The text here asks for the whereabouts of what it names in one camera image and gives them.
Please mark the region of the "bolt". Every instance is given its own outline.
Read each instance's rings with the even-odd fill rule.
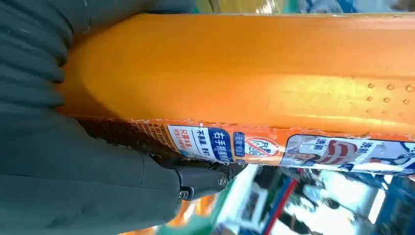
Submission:
[[[179,198],[180,199],[187,199],[189,197],[189,192],[188,191],[180,191],[179,192]]]
[[[221,175],[218,179],[219,188],[224,189],[226,187],[226,184],[228,184],[228,179],[225,175]]]

